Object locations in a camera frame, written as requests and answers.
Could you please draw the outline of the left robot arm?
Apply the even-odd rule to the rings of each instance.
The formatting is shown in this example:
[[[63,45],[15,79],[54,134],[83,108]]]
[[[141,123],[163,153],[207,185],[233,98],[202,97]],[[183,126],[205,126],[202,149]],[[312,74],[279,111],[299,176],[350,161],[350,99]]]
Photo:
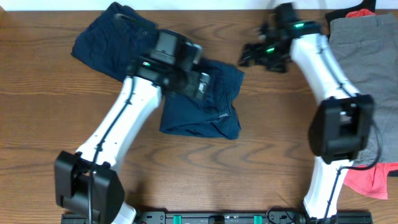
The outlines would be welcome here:
[[[75,151],[55,160],[55,200],[69,211],[62,223],[134,223],[118,177],[124,157],[164,94],[203,99],[210,76],[193,70],[202,47],[171,30],[158,30],[155,45],[132,60],[121,92],[95,132]]]

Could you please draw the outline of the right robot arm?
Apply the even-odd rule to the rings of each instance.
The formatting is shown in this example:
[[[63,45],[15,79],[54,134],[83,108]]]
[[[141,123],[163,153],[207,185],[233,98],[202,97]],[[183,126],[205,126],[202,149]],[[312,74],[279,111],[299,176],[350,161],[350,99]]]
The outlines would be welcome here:
[[[369,138],[374,100],[349,81],[334,58],[316,21],[300,20],[292,3],[278,5],[274,26],[259,29],[262,42],[246,44],[239,65],[263,65],[272,72],[287,71],[287,62],[301,69],[317,101],[308,129],[315,156],[309,190],[301,211],[266,213],[267,223],[371,223],[369,212],[340,212],[337,201],[344,179]]]

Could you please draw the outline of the navy blue shorts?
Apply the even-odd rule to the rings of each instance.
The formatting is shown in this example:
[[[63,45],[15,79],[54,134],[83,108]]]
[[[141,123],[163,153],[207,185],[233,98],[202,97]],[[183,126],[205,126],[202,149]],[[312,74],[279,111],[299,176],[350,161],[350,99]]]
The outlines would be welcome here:
[[[233,101],[239,95],[244,72],[234,65],[205,58],[195,70],[211,77],[207,94],[202,100],[167,95],[159,130],[182,136],[237,139],[241,125]]]

